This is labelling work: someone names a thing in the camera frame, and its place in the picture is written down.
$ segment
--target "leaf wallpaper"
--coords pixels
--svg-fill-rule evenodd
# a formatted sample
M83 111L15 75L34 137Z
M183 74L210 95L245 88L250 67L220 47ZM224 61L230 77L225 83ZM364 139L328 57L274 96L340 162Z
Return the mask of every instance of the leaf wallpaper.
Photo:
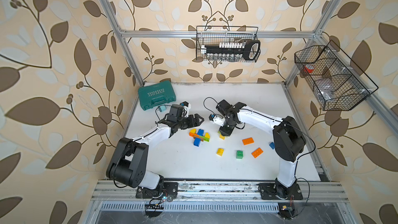
M344 49L380 87L377 96L398 115L398 1L342 0L324 36ZM321 111L297 75L292 97L334 181L342 182L364 224L398 222L398 138L366 102L349 112Z
M135 77L97 0L2 0L0 25L0 222L77 224Z
M186 30L205 25L313 30L329 0L109 0L126 30Z
M305 45L301 38L262 38L261 54L253 63L196 57L195 41L190 39L128 38L127 41L147 82L283 82L294 65L294 53Z

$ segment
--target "orange lego brick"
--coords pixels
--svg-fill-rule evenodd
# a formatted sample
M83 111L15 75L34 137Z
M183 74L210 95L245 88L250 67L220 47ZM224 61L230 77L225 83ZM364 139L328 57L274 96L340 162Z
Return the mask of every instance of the orange lego brick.
M261 153L263 153L263 150L261 150L261 148L258 148L257 150L255 150L251 154L253 155L254 158L257 158L258 156L260 156Z
M254 140L253 140L253 138L245 138L245 139L242 139L242 142L244 145L247 145L247 144L254 143Z

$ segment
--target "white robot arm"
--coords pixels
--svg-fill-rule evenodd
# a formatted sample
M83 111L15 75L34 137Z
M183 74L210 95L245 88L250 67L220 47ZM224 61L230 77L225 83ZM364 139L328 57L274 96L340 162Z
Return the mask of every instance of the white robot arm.
M163 177L146 170L148 150L171 137L179 129L200 126L204 119L198 114L189 115L189 109L190 105L187 102L173 104L170 112L157 123L157 127L132 139L120 139L106 170L107 177L133 188L146 188L150 196L161 195Z
M223 136L230 136L236 124L246 123L274 137L275 151L280 157L279 174L275 179L275 194L281 199L289 197L296 184L296 158L306 144L306 139L294 118L274 117L255 111L241 102L232 106L225 100L220 101L216 109L224 118L211 114L209 119L221 126L219 131Z

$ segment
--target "white tabletop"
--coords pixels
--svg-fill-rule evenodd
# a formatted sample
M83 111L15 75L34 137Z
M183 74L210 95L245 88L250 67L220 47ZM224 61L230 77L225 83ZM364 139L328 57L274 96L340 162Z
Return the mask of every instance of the white tabletop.
M199 114L205 121L196 129L203 129L210 134L210 142L201 142L200 146L193 145L193 138L189 131L178 130L172 137L161 142L149 151L147 170L164 176L165 178L180 179L238 179L238 180L275 180L279 170L279 156L271 149L269 143L273 137L266 132L246 125L243 130L234 129L230 137L225 140L217 134L219 126L209 121L210 111L203 106L206 97L213 97L216 101L225 99L231 105L236 102L245 103L253 109L275 117L293 116L293 112L280 84L173 84L177 101L170 104L188 102L192 105L189 114ZM215 113L216 102L207 99L206 107ZM155 126L158 120L156 107L142 110L138 105L127 129L126 137L139 136ZM160 118L165 112L159 112ZM242 139L254 139L253 144L244 146ZM264 152L257 158L251 153L257 148ZM223 148L222 156L216 154L218 148ZM243 159L236 159L236 151L243 151ZM297 177L309 181L320 181L310 155L300 158L297 167Z

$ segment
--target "wire basket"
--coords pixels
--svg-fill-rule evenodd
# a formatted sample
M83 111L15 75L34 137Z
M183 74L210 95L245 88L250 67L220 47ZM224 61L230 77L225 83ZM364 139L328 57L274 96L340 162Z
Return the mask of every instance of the wire basket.
M331 42L326 46L314 45L296 52L295 63L300 76L305 78L324 111L350 111L375 92L378 86L351 60L375 86L373 89L366 87L359 76L352 72L353 68L346 66L336 56L335 47L338 45Z
M196 27L196 57L208 61L256 62L260 56L258 27Z

